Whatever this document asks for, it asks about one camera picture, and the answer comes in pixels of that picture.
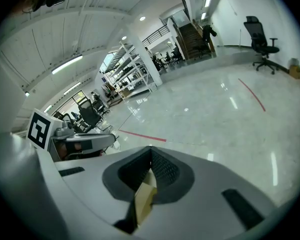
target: black rubber pad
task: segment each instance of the black rubber pad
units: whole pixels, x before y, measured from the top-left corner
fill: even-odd
[[[60,173],[61,177],[64,177],[64,176],[83,172],[84,170],[85,169],[83,169],[82,167],[74,167],[74,168],[70,168],[70,169],[60,170],[59,173]]]
[[[178,201],[195,181],[190,166],[156,147],[145,147],[111,164],[104,170],[102,181],[114,198],[131,202],[150,168],[157,186],[153,204]]]
[[[222,195],[247,230],[264,220],[260,213],[237,190],[227,189],[222,192]]]

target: metal shelving unit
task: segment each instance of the metal shelving unit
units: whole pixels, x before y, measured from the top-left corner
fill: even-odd
[[[128,66],[133,66],[133,68],[131,68],[128,72],[126,72],[124,75],[119,76],[115,81],[109,81],[112,86],[116,86],[118,85],[119,82],[123,81],[126,77],[132,75],[132,74],[136,74],[137,75],[137,79],[134,79],[133,81],[131,81],[129,84],[121,87],[120,89],[117,89],[116,87],[116,91],[117,93],[120,95],[120,97],[125,100],[133,95],[136,95],[138,93],[144,92],[146,90],[149,90],[149,92],[151,92],[150,88],[149,88],[149,79],[150,79],[150,74],[147,70],[147,68],[145,67],[145,65],[143,64],[142,60],[141,60],[141,64],[137,65],[136,62],[139,61],[141,58],[136,55],[136,54],[131,54],[131,50],[134,49],[134,47],[131,44],[123,44],[122,42],[120,42],[121,47],[119,48],[119,50],[117,51],[117,53],[115,54],[115,56],[112,58],[111,62],[109,63],[106,71],[110,72],[113,71],[114,72],[107,78],[111,79],[113,76],[119,74],[121,71],[123,71],[126,67]],[[128,57],[117,67],[115,67],[115,65],[117,65],[117,63],[119,62],[119,60],[124,56],[124,55],[128,55]],[[139,86],[136,86],[133,88],[133,91],[131,93],[129,93],[126,97],[124,97],[121,93],[121,91],[123,91],[124,89],[128,88],[128,87],[132,87],[135,84],[137,84],[138,82],[143,81],[142,84],[140,84]]]

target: red floor line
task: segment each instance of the red floor line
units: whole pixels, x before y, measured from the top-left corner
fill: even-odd
[[[252,95],[255,97],[255,99],[259,102],[260,106],[262,107],[263,111],[266,112],[266,109],[264,105],[262,105],[261,101],[258,99],[258,97],[254,94],[254,92],[240,79],[238,80],[252,93]]]
[[[167,142],[167,140],[165,138],[156,138],[156,137],[146,136],[146,135],[133,133],[133,132],[130,132],[130,131],[125,131],[125,130],[119,130],[119,131],[123,132],[123,133],[126,133],[126,134],[131,134],[131,135],[135,135],[135,136],[139,136],[139,137],[143,137],[143,138],[147,138],[147,139],[152,139],[152,140],[156,140],[156,141],[160,141],[160,142]]]

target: black office chair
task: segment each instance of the black office chair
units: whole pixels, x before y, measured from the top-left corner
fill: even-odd
[[[105,113],[110,112],[110,110],[105,110],[106,106],[104,105],[104,103],[102,102],[101,99],[95,100],[92,103],[92,106],[96,109],[96,112],[102,117]]]
[[[269,54],[275,54],[280,51],[278,47],[275,47],[275,40],[278,38],[270,38],[272,40],[272,46],[268,46],[264,28],[262,27],[261,22],[259,22],[258,18],[255,16],[247,16],[246,22],[243,24],[251,36],[252,49],[262,55],[262,61],[253,62],[252,65],[254,66],[255,64],[260,64],[256,67],[256,71],[259,71],[261,66],[267,66],[272,69],[271,74],[274,75],[275,70],[273,67],[271,67],[267,59],[269,58]]]
[[[84,100],[83,102],[80,102],[78,104],[78,108],[80,111],[80,114],[84,120],[84,122],[86,122],[88,125],[90,125],[90,127],[88,127],[87,129],[84,129],[84,132],[87,133],[88,131],[90,131],[91,129],[97,127],[99,130],[101,131],[105,131],[108,128],[111,127],[108,126],[105,129],[101,129],[97,126],[97,123],[102,119],[102,117],[95,111],[94,107],[91,104],[91,101],[89,99]]]

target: glossy floor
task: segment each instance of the glossy floor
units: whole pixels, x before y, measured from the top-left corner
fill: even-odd
[[[120,151],[153,145],[223,164],[277,206],[300,188],[300,80],[282,71],[249,63],[179,78],[112,107],[108,124]]]

